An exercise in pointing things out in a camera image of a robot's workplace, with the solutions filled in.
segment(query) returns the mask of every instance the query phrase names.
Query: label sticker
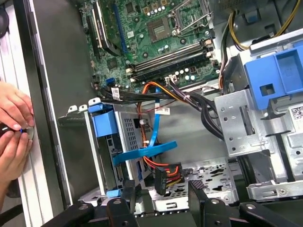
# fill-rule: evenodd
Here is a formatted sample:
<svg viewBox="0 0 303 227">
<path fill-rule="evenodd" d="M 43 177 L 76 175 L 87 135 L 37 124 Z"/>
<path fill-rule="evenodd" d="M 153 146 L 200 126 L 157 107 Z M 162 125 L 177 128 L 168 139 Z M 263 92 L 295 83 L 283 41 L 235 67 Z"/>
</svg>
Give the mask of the label sticker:
<svg viewBox="0 0 303 227">
<path fill-rule="evenodd" d="M 156 114 L 170 115 L 170 108 L 160 107 L 155 109 Z"/>
<path fill-rule="evenodd" d="M 127 33 L 127 38 L 133 38 L 134 37 L 134 32 L 133 31 L 131 31 L 131 32 L 128 32 Z"/>
<path fill-rule="evenodd" d="M 295 105 L 289 108 L 296 132 L 303 131 L 303 105 Z"/>
<path fill-rule="evenodd" d="M 112 95 L 114 100 L 120 100 L 120 92 L 119 88 L 117 87 L 112 87 Z"/>
</svg>

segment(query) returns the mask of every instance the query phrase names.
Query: green circuit board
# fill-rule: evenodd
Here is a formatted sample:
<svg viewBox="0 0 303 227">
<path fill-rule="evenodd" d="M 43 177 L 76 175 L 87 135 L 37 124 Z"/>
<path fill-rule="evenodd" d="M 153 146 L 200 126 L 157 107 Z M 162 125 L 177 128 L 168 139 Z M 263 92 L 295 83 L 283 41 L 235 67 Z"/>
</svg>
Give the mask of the green circuit board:
<svg viewBox="0 0 303 227">
<path fill-rule="evenodd" d="M 88 17 L 93 18 L 92 4 L 86 2 L 80 9 L 84 28 L 88 27 Z M 170 10 L 184 0 L 116 0 L 116 8 L 119 14 L 119 22 L 115 14 L 109 10 L 111 0 L 99 0 L 100 5 L 105 6 L 107 11 L 105 20 L 108 21 L 106 30 L 108 37 L 117 41 L 117 47 L 121 48 L 121 56 L 112 56 L 98 47 L 100 58 L 96 58 L 92 45 L 91 36 L 87 34 L 88 49 L 91 58 L 91 66 L 94 70 L 94 80 L 100 85 L 106 85 L 106 80 L 114 78 L 116 86 L 120 89 L 140 93 L 143 83 L 133 83 L 127 76 L 126 69 L 129 64 L 142 63 L 175 52 L 186 46 L 196 44 L 201 39 L 210 38 L 211 32 L 208 27 L 201 27 L 195 32 L 187 32 L 184 37 L 172 35 L 174 28 L 170 20 Z M 187 27 L 193 21 L 202 16 L 198 0 L 192 0 L 179 10 L 182 26 Z M 116 23 L 121 25 L 124 34 L 125 47 L 120 46 L 121 39 Z M 191 86 L 193 84 L 207 82 L 218 77 L 219 64 L 215 60 L 202 61 L 192 67 L 175 68 L 172 72 L 156 77 L 153 80 L 166 85 L 164 78 L 178 72 L 176 84 L 178 87 Z"/>
</svg>

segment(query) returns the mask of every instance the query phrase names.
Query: screwdriver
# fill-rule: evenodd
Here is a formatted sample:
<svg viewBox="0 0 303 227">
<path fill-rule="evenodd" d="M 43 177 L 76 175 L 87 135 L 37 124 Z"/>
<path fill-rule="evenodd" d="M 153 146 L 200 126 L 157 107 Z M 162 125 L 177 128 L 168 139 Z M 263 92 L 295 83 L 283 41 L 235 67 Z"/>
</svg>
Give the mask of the screwdriver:
<svg viewBox="0 0 303 227">
<path fill-rule="evenodd" d="M 0 123 L 0 137 L 3 136 L 6 132 L 8 131 L 16 131 L 11 129 L 9 126 L 7 126 L 4 123 Z M 26 129 L 21 129 L 21 132 L 26 132 L 28 134 L 28 139 L 32 140 L 34 137 L 34 128 L 33 127 L 28 127 Z"/>
</svg>

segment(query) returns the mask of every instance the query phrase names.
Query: hand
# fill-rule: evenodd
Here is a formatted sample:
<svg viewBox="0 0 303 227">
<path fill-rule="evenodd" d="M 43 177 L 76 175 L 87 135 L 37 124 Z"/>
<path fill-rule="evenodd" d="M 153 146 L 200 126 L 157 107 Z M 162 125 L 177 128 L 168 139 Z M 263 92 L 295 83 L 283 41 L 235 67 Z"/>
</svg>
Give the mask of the hand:
<svg viewBox="0 0 303 227">
<path fill-rule="evenodd" d="M 27 133 L 19 131 L 8 131 L 0 137 L 0 185 L 21 175 L 32 143 Z"/>
<path fill-rule="evenodd" d="M 34 126 L 33 114 L 30 98 L 13 85 L 0 81 L 0 122 L 18 131 Z"/>
</svg>

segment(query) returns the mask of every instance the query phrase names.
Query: blue plastic latch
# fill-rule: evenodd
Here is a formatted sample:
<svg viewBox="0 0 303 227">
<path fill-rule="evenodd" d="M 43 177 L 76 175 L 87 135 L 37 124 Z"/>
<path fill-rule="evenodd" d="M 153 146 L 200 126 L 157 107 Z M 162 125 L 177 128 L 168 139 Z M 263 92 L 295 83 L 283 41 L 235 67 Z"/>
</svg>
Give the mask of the blue plastic latch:
<svg viewBox="0 0 303 227">
<path fill-rule="evenodd" d="M 114 110 L 93 117 L 96 137 L 118 133 Z"/>
<path fill-rule="evenodd" d="M 121 196 L 121 190 L 111 190 L 106 192 L 106 196 L 109 198 L 114 198 L 114 197 L 120 197 Z"/>
<path fill-rule="evenodd" d="M 105 105 L 103 103 L 100 103 L 97 105 L 90 106 L 88 111 L 89 113 L 95 113 L 101 110 L 108 110 L 108 109 L 113 109 L 113 107 L 111 105 Z"/>
<path fill-rule="evenodd" d="M 272 98 L 303 91 L 303 46 L 250 61 L 244 65 L 259 110 Z"/>
</svg>

